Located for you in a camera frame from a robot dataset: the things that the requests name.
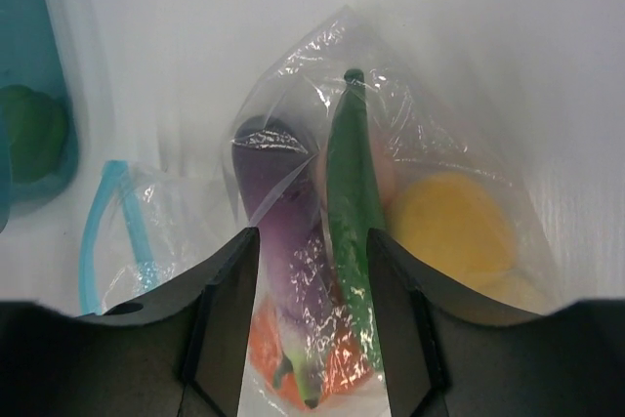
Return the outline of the orange toy pumpkin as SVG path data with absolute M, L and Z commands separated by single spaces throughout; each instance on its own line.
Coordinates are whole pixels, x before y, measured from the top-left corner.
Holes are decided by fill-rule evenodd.
M 319 408 L 331 396 L 349 395 L 373 374 L 354 334 L 335 309 L 326 332 L 300 329 L 270 296 L 255 310 L 248 358 L 266 388 L 302 411 Z

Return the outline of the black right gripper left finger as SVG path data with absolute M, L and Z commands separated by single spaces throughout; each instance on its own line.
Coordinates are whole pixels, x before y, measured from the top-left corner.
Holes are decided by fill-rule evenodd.
M 259 265 L 244 229 L 214 255 L 104 314 L 1 305 L 5 416 L 233 416 Z

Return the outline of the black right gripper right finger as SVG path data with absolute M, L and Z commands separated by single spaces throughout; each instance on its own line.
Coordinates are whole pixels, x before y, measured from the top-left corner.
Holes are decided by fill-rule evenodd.
M 373 307 L 395 416 L 620 416 L 624 303 L 538 315 L 492 300 L 367 237 Z

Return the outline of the purple toy eggplant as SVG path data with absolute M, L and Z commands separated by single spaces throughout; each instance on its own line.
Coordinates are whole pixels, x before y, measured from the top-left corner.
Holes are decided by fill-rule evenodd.
M 260 232 L 274 304 L 300 329 L 328 331 L 332 272 L 310 172 L 311 143 L 280 119 L 256 116 L 236 130 L 231 158 L 245 213 Z

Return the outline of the clear zip top bag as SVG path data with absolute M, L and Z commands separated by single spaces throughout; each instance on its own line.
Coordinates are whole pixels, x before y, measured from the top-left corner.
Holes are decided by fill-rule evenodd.
M 352 9 L 255 85 L 210 182 L 106 163 L 84 229 L 84 313 L 190 270 L 235 230 L 260 233 L 243 375 L 247 416 L 383 416 L 386 379 L 366 237 L 533 313 L 558 299 L 528 194 L 461 114 L 437 104 Z

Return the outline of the green toy bell pepper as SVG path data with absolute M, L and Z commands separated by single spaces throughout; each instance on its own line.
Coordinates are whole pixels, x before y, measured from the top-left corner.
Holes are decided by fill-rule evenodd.
M 68 135 L 63 105 L 43 92 L 9 85 L 1 89 L 1 111 L 13 180 L 31 184 L 53 173 L 60 164 Z

